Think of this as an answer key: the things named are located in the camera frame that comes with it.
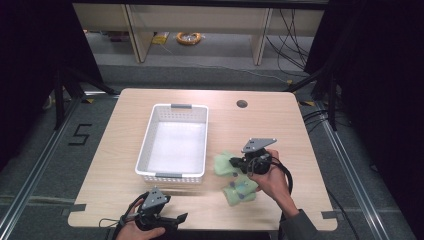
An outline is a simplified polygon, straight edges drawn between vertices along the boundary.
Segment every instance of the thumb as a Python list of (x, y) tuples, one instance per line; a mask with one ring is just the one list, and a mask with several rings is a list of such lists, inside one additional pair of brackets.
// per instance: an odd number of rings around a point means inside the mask
[(162, 234), (165, 233), (165, 228), (159, 227), (159, 228), (153, 228), (152, 230), (146, 231), (146, 237), (147, 239), (152, 239), (155, 237), (159, 237)]

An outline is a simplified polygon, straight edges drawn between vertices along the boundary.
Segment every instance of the floor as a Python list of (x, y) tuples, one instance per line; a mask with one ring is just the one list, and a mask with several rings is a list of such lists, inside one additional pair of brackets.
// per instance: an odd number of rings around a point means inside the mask
[[(249, 36), (204, 34), (198, 45), (182, 46), (175, 41), (175, 35), (170, 33), (164, 46), (152, 45), (146, 61), (140, 64), (135, 61), (130, 42), (111, 42), (107, 33), (86, 34), (105, 83), (117, 90), (140, 85), (161, 87), (164, 82), (178, 78), (172, 85), (175, 88), (188, 88), (187, 82), (190, 82), (197, 88), (249, 89), (260, 79), (257, 89), (280, 91), (306, 75), (289, 60), (277, 57), (270, 43), (279, 49), (284, 37), (270, 36), (262, 63), (255, 66)], [(297, 41), (308, 51), (313, 38), (299, 37)], [(297, 49), (293, 41), (288, 44)], [(297, 52), (286, 48), (284, 53), (302, 65)], [(212, 79), (215, 85), (205, 85), (209, 84), (206, 80), (203, 82), (206, 75), (210, 77), (207, 81)], [(89, 85), (83, 87), (87, 91), (96, 91)], [(309, 93), (312, 88), (313, 83), (296, 92), (303, 115), (320, 110), (325, 104), (325, 101), (311, 103)], [(94, 104), (77, 104), (67, 128), (61, 133), (52, 129), (54, 108), (46, 109), (29, 134), (22, 153), (0, 173), (0, 214), (6, 216), (16, 210), (18, 216), (11, 223), (12, 231), (2, 235), (1, 239), (110, 239), (110, 229), (75, 229), (66, 221), (117, 101), (116, 98), (93, 98)], [(72, 110), (74, 105), (69, 102), (67, 106)], [(323, 117), (314, 115), (305, 125), (324, 182), (329, 194), (335, 197), (331, 199), (338, 228), (323, 232), (324, 239), (415, 239), (378, 172), (370, 168), (372, 161), (348, 116), (342, 111), (337, 112), (337, 132), (330, 130)], [(95, 123), (89, 129), (90, 141), (84, 147), (70, 147), (70, 142), (77, 141), (73, 136), (75, 128), (88, 122)], [(59, 140), (52, 143), (50, 140), (55, 134), (60, 135)], [(336, 151), (334, 146), (340, 144), (343, 149)], [(54, 147), (51, 152), (46, 152), (45, 146), (49, 145)], [(48, 159), (45, 165), (38, 165), (43, 158)], [(33, 169), (38, 169), (40, 174), (31, 183), (33, 188), (29, 191), (29, 199), (23, 201), (22, 206), (11, 209), (15, 197), (31, 189), (28, 176), (34, 174)], [(381, 222), (375, 227), (371, 220)], [(270, 234), (276, 239), (275, 232)]]

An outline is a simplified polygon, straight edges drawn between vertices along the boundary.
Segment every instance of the person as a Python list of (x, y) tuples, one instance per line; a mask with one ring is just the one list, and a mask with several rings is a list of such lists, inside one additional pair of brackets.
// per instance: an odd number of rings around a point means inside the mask
[[(274, 149), (267, 149), (273, 157), (273, 161), (278, 161), (279, 153)], [(257, 191), (265, 192), (271, 197), (281, 209), (285, 219), (280, 222), (280, 227), (289, 240), (316, 240), (321, 239), (318, 230), (310, 221), (303, 210), (296, 207), (290, 196), (286, 176), (277, 166), (271, 165), (268, 173), (248, 174), (249, 178), (258, 184)], [(132, 208), (130, 213), (135, 212), (135, 208), (143, 202), (141, 199)], [(159, 237), (165, 233), (164, 228), (155, 228), (149, 231), (140, 230), (134, 221), (125, 224), (117, 236), (117, 240), (149, 240)]]

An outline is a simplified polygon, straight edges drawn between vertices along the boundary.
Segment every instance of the light wood tabletop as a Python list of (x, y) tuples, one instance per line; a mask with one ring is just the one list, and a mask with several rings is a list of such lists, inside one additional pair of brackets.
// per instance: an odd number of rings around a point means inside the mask
[[(237, 101), (247, 107), (240, 108)], [(149, 183), (136, 174), (135, 165), (149, 123), (158, 103), (199, 104), (209, 108), (205, 174), (201, 184)], [(300, 110), (291, 93), (125, 89), (122, 91), (100, 141), (75, 204), (84, 211), (71, 212), (74, 227), (98, 227), (102, 218), (119, 219), (140, 194), (158, 186), (172, 196), (161, 216), (176, 218), (188, 213), (179, 229), (277, 230), (281, 211), (263, 192), (256, 199), (229, 206), (222, 189), (233, 180), (214, 173), (214, 158), (223, 151), (243, 156), (249, 138), (276, 138), (268, 146), (280, 153), (293, 175), (293, 199), (319, 230), (332, 231), (325, 185)], [(102, 222), (102, 226), (111, 222)]]

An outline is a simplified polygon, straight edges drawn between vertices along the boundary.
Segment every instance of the table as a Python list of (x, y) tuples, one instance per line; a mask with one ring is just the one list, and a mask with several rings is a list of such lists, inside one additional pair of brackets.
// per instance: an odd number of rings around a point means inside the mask
[[(236, 102), (245, 100), (246, 108)], [(202, 184), (146, 183), (135, 173), (152, 107), (156, 103), (202, 104), (209, 107), (205, 175)], [(263, 192), (251, 202), (230, 207), (222, 192), (230, 179), (216, 176), (214, 157), (227, 150), (241, 156), (251, 137), (276, 138), (269, 147), (294, 179), (293, 198), (319, 230), (331, 231), (336, 219), (323, 219), (333, 211), (292, 93), (125, 89), (122, 91), (100, 141), (87, 176), (75, 201), (85, 210), (72, 212), (68, 223), (74, 227), (98, 227), (102, 218), (118, 219), (140, 194), (157, 185), (172, 196), (162, 216), (188, 212), (179, 229), (277, 230), (281, 211)]]

